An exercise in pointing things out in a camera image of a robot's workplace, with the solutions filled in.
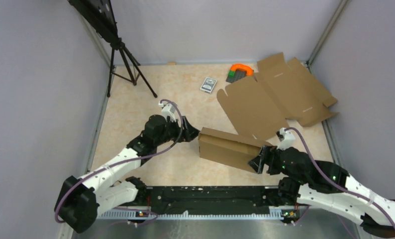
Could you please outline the brown cardboard box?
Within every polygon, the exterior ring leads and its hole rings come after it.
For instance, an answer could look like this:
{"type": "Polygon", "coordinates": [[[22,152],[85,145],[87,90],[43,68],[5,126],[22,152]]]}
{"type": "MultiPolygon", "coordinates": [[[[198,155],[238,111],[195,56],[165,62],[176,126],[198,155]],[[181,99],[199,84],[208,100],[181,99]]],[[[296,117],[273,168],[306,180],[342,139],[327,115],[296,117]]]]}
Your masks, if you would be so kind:
{"type": "Polygon", "coordinates": [[[288,120],[311,127],[337,115],[338,100],[297,58],[282,52],[257,62],[258,71],[225,86],[217,100],[239,135],[268,140],[288,120]]]}
{"type": "Polygon", "coordinates": [[[266,141],[206,127],[198,135],[201,158],[251,173],[257,171],[248,162],[259,154],[264,145],[272,146],[266,141]]]}

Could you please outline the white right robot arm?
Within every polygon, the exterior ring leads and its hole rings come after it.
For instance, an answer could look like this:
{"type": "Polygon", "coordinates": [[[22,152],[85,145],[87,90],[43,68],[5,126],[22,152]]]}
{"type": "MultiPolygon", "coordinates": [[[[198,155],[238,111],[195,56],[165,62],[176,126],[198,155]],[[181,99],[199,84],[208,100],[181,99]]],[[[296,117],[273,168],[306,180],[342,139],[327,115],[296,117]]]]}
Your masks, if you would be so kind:
{"type": "Polygon", "coordinates": [[[272,197],[276,206],[314,206],[351,220],[373,236],[395,238],[395,199],[378,195],[333,162],[311,160],[293,147],[263,146],[248,165],[259,174],[267,166],[267,174],[285,175],[272,197]]]}

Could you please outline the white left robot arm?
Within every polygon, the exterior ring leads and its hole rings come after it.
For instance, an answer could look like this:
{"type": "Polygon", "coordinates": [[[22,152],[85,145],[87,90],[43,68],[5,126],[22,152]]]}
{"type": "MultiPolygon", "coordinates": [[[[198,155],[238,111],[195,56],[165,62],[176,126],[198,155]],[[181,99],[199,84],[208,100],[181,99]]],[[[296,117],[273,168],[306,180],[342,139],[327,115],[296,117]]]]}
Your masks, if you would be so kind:
{"type": "Polygon", "coordinates": [[[159,155],[158,146],[169,141],[191,142],[199,132],[185,116],[150,116],[141,133],[113,159],[83,176],[70,176],[64,181],[54,208],[56,222],[67,223],[75,232],[83,233],[98,216],[119,205],[142,205],[146,185],[136,177],[118,180],[159,155]]]}

